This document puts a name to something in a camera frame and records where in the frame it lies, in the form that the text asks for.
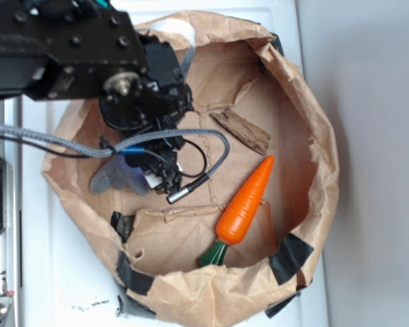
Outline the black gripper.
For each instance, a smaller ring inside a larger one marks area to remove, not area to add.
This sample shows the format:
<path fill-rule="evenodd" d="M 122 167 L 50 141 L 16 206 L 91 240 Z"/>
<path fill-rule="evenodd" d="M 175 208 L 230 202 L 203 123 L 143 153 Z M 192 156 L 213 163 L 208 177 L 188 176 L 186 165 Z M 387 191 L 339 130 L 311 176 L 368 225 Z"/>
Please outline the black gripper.
<path fill-rule="evenodd" d="M 181 35 L 190 47 L 180 63 L 169 43 L 139 35 L 146 72 L 139 79 L 118 84 L 118 96 L 109 95 L 99 102 L 105 123 L 119 132 L 121 140 L 175 130 L 193 108 L 185 78 L 194 60 L 195 29 L 184 20 L 166 18 L 153 23 L 153 30 Z M 181 136 L 140 141 L 135 153 L 122 152 L 107 161 L 91 179 L 89 191 L 97 195 L 109 189 L 129 189 L 137 196 L 151 190 L 175 193 L 183 177 L 177 152 L 185 143 Z"/>

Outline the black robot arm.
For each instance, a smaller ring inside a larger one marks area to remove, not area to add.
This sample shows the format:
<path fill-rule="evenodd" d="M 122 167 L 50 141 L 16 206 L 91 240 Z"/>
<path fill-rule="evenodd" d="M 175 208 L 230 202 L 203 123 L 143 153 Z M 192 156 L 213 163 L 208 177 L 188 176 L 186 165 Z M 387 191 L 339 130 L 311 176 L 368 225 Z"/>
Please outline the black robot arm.
<path fill-rule="evenodd" d="M 109 1 L 0 1 L 0 99 L 97 99 L 131 138 L 175 129 L 192 109 L 187 70 Z"/>

